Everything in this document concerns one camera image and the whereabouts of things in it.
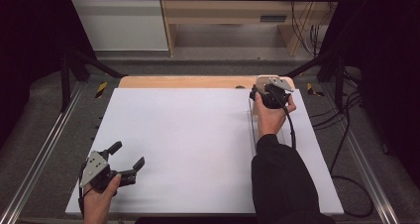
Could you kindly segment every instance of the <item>gray floor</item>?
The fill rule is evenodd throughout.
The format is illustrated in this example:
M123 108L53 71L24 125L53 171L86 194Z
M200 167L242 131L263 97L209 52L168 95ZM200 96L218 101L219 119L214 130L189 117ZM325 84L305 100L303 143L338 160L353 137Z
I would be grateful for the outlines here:
M218 27L186 27L180 32L174 57L160 54L102 54L104 63L128 74L282 74L302 65L311 55L301 54L290 58L273 27L248 27L222 25ZM89 66L92 76L80 95L55 148L49 156L34 189L30 193L21 215L20 223L63 223L64 219L77 220L64 213L70 189L77 180L78 169L84 161L100 126L101 117L119 79L112 78ZM309 115L324 113L332 108L326 97L309 95L310 82L315 91L326 92L331 83L320 84L313 68L294 79L301 89ZM94 98L102 81L108 86L101 98ZM345 92L354 89L346 85ZM5 210L19 189L32 162L42 148L60 108L59 73L36 81L31 88L31 98L22 117L7 143L0 151L0 210ZM420 192L401 166L398 158L385 155L381 138L365 109L355 106L351 112L351 129L365 153L400 223L420 223ZM312 120L324 121L329 115ZM339 124L316 130L316 136L327 166L332 162L342 137ZM334 174L350 177L359 183L361 175L346 142L338 158ZM368 210L368 200L354 185L335 181L346 210L363 213ZM382 223L377 211L367 218L349 215L334 216L338 223Z

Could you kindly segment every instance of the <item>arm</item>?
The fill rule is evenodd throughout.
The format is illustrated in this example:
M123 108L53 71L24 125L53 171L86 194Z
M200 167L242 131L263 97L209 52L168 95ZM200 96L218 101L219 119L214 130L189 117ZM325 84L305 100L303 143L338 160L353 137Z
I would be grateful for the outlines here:
M265 108L259 95L256 106L260 139L252 162L252 181L259 223L334 223L320 213L315 184L299 154L277 140L284 111ZM287 110L295 109L290 96Z

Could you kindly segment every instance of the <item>white cabinet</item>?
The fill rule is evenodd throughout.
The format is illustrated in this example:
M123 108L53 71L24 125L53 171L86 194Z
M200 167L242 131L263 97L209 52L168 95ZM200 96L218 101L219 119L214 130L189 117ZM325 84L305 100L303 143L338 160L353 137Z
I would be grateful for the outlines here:
M95 51L167 51L159 1L73 0Z

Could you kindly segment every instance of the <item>white surface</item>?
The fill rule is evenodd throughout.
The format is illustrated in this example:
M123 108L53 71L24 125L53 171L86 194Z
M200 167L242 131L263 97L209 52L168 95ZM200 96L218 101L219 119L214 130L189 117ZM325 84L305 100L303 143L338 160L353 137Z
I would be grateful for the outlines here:
M167 51L159 1L73 0L95 51Z
M293 98L297 149L314 179L321 211L343 213L299 90ZM255 213L252 129L246 89L115 89L92 150L122 141L109 159L111 169L130 169L141 156L146 164L136 184L119 189L110 212ZM290 144L288 122L280 132ZM80 215L77 197L75 189L66 213Z

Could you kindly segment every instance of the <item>white board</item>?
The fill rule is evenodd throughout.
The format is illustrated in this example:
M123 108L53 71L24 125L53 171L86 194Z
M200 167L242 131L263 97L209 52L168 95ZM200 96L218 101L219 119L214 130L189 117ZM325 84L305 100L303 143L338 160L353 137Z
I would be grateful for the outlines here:
M131 169L140 157L145 157L146 164L136 184L119 188L110 212L156 216L255 213L249 93L213 88L115 89L92 150L101 152L121 141L123 147L109 158L111 169ZM293 98L298 107L291 114L297 149L314 179L321 211L343 213L298 90ZM287 129L286 121L279 137L290 144ZM80 215L77 197L75 189L66 213Z

